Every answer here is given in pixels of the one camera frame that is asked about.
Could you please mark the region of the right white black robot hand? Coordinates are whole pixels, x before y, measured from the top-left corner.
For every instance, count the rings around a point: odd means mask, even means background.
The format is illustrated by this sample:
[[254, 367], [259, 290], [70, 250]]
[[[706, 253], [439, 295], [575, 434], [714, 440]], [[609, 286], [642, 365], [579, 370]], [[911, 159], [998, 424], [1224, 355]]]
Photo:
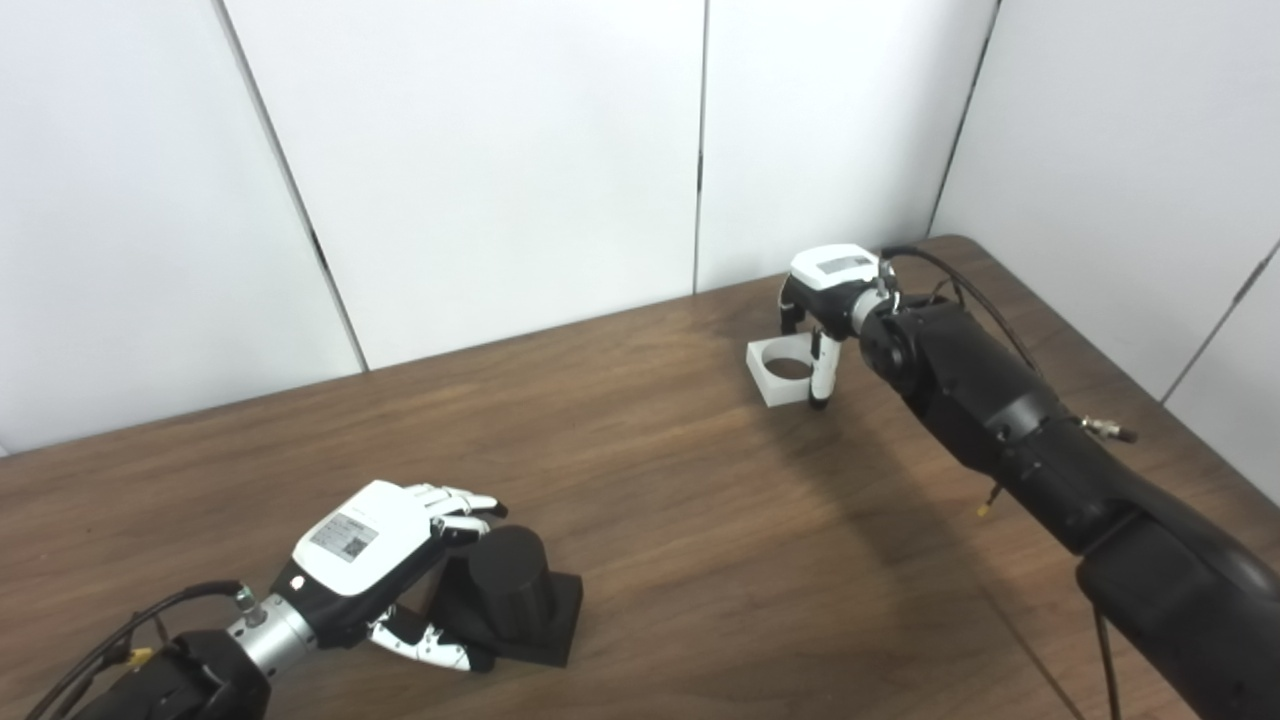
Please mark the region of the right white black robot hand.
[[888, 261], [855, 243], [833, 243], [797, 254], [780, 287], [777, 309], [783, 336], [810, 319], [812, 372], [808, 402], [827, 407], [835, 392], [844, 342], [861, 333], [870, 311], [897, 293]]

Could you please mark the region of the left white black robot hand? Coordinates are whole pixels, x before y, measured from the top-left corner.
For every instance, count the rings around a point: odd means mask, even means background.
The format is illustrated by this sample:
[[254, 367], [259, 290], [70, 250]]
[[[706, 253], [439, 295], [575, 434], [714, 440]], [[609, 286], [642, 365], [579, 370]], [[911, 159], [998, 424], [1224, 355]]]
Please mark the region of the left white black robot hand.
[[403, 659], [463, 673], [489, 673], [492, 652], [472, 647], [401, 605], [401, 596], [448, 553], [479, 542], [507, 507], [449, 486], [372, 480], [310, 528], [270, 588], [303, 624], [315, 650], [364, 641]]

